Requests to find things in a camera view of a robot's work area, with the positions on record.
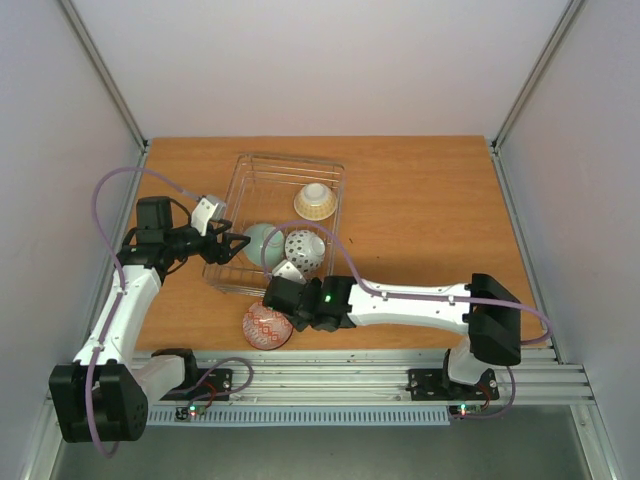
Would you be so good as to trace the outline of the plain mint green bowl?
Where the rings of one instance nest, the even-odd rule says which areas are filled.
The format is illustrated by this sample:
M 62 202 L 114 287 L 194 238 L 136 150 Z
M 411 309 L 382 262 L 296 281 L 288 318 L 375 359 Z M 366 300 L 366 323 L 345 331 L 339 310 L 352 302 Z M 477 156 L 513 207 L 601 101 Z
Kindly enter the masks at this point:
M 262 260 L 268 270 L 273 269 L 285 258 L 285 236 L 269 223 L 257 223 L 244 231 L 250 243 L 243 249 L 247 259 L 255 266 L 262 267 Z

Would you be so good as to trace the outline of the red white patterned bowl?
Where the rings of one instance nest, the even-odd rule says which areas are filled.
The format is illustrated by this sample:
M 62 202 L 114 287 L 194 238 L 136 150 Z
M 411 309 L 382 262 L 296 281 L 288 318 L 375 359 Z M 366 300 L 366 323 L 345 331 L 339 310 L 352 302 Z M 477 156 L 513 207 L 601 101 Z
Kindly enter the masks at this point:
M 305 277 L 310 277 L 322 265 L 326 245 L 322 238 L 310 230 L 295 230 L 285 239 L 285 257 Z

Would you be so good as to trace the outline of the wire dish rack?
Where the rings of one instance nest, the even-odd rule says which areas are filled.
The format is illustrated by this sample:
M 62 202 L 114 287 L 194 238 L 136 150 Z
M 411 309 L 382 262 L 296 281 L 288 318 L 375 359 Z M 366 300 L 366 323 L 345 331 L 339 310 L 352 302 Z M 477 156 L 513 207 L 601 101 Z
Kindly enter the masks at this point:
M 339 230 L 345 168 L 318 158 L 244 153 L 237 159 L 227 189 L 226 217 L 232 231 L 242 234 L 254 224 L 279 225 L 300 216 L 294 197 L 307 184 L 322 183 L 337 197 L 334 213 L 320 222 L 336 234 Z M 261 296 L 268 284 L 262 268 L 241 252 L 226 265 L 210 265 L 203 270 L 205 281 L 225 293 Z

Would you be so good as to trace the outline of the blue yellow patterned bowl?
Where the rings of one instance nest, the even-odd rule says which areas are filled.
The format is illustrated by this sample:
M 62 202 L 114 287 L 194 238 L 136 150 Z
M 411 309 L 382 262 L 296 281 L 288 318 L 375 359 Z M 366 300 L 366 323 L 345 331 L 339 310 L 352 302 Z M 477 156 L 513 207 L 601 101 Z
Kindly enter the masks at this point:
M 334 214 L 337 209 L 337 197 L 327 185 L 310 183 L 296 194 L 293 205 L 300 217 L 318 222 Z

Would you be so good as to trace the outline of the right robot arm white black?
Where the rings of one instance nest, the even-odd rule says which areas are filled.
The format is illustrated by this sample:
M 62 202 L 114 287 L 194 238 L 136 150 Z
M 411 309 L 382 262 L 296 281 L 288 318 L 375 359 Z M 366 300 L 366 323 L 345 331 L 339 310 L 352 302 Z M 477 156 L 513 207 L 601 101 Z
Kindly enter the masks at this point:
M 463 396 L 486 370 L 521 362 L 519 300 L 487 274 L 468 283 L 438 287 L 385 285 L 349 276 L 314 278 L 305 284 L 276 276 L 263 305 L 284 315 L 294 329 L 339 329 L 393 324 L 455 333 L 460 343 L 447 354 L 444 390 Z

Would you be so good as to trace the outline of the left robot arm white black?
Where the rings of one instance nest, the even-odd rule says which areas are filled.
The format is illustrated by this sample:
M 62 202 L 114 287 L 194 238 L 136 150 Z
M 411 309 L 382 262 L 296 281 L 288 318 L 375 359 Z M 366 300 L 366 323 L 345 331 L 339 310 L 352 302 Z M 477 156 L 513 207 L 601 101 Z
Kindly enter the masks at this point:
M 203 197 L 186 224 L 177 226 L 168 196 L 136 204 L 137 224 L 116 254 L 110 292 L 89 338 L 67 364 L 56 365 L 49 391 L 68 443 L 135 441 L 144 432 L 150 405 L 166 396 L 186 399 L 202 375 L 188 348 L 158 350 L 140 369 L 131 367 L 147 312 L 167 276 L 191 257 L 225 265 L 251 242 L 232 232 L 225 205 Z

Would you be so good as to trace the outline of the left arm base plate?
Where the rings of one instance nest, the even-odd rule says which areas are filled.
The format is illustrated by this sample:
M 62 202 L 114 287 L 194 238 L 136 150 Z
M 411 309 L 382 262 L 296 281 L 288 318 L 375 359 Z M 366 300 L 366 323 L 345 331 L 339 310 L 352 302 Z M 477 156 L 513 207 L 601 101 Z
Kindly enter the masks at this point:
M 229 399 L 229 391 L 232 386 L 233 371 L 230 368 L 218 368 L 213 370 L 197 387 L 185 392 L 185 387 L 180 386 L 178 391 L 170 391 L 165 394 L 161 401 L 188 402 L 193 399 L 208 401 L 213 393 L 216 393 L 215 401 L 224 401 Z

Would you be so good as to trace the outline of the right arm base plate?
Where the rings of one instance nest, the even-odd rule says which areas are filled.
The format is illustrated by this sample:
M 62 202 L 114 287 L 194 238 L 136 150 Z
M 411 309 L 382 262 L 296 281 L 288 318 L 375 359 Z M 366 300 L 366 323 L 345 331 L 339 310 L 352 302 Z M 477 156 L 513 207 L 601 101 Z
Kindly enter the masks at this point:
M 405 390 L 412 401 L 494 401 L 500 398 L 492 369 L 486 370 L 474 385 L 447 380 L 442 369 L 409 369 Z

